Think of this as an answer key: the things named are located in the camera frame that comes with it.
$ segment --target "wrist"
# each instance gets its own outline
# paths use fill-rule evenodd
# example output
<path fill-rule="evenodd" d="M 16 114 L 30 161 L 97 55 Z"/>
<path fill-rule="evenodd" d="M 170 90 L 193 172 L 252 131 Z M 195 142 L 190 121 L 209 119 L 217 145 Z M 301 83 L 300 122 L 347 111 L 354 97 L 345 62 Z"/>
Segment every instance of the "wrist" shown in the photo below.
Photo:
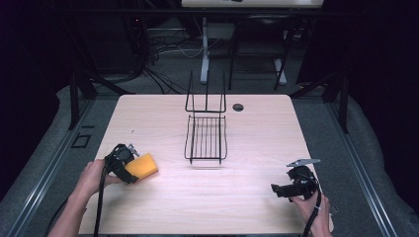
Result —
<path fill-rule="evenodd" d="M 71 193 L 70 197 L 68 198 L 69 202 L 76 202 L 76 203 L 86 203 L 90 199 L 89 194 L 86 194 L 86 192 L 82 192 L 80 190 L 74 190 L 73 193 Z"/>
<path fill-rule="evenodd" d="M 313 225 L 310 228 L 310 232 L 313 237 L 332 237 L 332 233 L 330 233 L 328 226 Z"/>

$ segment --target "yellow sponge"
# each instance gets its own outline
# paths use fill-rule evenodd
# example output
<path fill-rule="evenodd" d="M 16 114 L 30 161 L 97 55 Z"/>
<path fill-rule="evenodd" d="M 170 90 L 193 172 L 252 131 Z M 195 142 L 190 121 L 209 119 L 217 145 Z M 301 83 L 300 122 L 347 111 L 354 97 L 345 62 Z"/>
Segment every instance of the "yellow sponge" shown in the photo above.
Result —
<path fill-rule="evenodd" d="M 126 164 L 126 169 L 140 180 L 158 171 L 150 153 L 147 153 Z"/>

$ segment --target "black cable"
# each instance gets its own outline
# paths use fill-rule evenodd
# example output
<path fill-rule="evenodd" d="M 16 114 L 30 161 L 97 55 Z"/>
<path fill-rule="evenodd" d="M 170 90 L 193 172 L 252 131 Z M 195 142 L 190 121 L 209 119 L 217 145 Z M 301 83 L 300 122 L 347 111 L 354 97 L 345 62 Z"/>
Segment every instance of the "black cable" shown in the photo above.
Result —
<path fill-rule="evenodd" d="M 116 148 L 111 153 L 111 156 L 114 155 Z M 107 170 L 109 165 L 109 159 L 105 161 L 105 166 L 102 170 L 101 182 L 99 183 L 99 197 L 98 197 L 98 208 L 96 211 L 96 223 L 95 223 L 95 233 L 94 236 L 99 236 L 99 226 L 101 223 L 101 216 L 102 216 L 102 205 L 103 205 L 103 198 L 104 198 L 104 189 L 105 189 L 105 179 L 107 176 Z"/>
<path fill-rule="evenodd" d="M 49 221 L 48 226 L 46 227 L 46 231 L 45 231 L 45 233 L 44 233 L 43 236 L 45 236 L 45 237 L 48 236 L 49 230 L 50 230 L 50 228 L 52 226 L 53 221 L 58 216 L 58 214 L 61 212 L 62 208 L 65 206 L 65 204 L 67 203 L 67 201 L 68 201 L 68 197 L 65 199 L 65 201 L 62 202 L 62 204 L 59 206 L 59 208 L 55 211 L 55 213 L 53 214 L 51 220 Z"/>
<path fill-rule="evenodd" d="M 311 182 L 313 182 L 316 186 L 316 189 L 317 189 L 317 201 L 316 201 L 314 210 L 311 213 L 310 217 L 308 218 L 307 223 L 305 223 L 304 232 L 302 233 L 302 237 L 307 237 L 308 232 L 310 231 L 311 225 L 314 222 L 315 217 L 318 215 L 318 210 L 319 210 L 320 205 L 321 205 L 321 190 L 320 190 L 318 182 L 317 182 L 317 180 L 315 180 L 315 178 L 314 178 L 314 180 L 312 180 L 311 178 L 307 177 L 306 175 L 302 175 L 302 174 L 298 174 L 298 175 L 310 180 Z"/>

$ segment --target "wire rack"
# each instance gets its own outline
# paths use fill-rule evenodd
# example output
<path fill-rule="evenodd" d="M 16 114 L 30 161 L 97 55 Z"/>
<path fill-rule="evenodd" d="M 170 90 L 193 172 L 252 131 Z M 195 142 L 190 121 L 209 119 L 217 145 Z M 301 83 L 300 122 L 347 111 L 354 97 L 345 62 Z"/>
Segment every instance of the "wire rack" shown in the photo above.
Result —
<path fill-rule="evenodd" d="M 226 121 L 222 116 L 226 111 L 225 79 L 222 77 L 220 93 L 209 95 L 210 81 L 206 84 L 206 94 L 196 102 L 193 91 L 192 72 L 189 81 L 185 111 L 188 118 L 188 132 L 185 142 L 185 158 L 191 164 L 194 160 L 221 160 L 227 156 Z"/>

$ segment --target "wooden table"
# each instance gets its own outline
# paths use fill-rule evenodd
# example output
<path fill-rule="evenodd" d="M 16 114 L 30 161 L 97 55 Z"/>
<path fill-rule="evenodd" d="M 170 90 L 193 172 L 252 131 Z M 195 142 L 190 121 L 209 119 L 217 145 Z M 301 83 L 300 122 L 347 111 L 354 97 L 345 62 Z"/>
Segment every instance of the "wooden table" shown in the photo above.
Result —
<path fill-rule="evenodd" d="M 159 172 L 131 186 L 105 189 L 100 232 L 301 233 L 304 224 L 294 204 L 271 189 L 271 184 L 291 183 L 288 163 L 309 158 L 291 99 L 227 95 L 228 153 L 220 165 L 185 159 L 190 114 L 185 102 L 183 95 L 120 98 L 96 158 L 104 158 L 118 143 L 133 143 L 139 153 L 152 154 Z M 244 110 L 234 111 L 234 104 Z M 94 231 L 97 199 L 89 201 L 81 234 Z"/>
<path fill-rule="evenodd" d="M 323 0 L 182 0 L 183 7 L 320 8 Z"/>

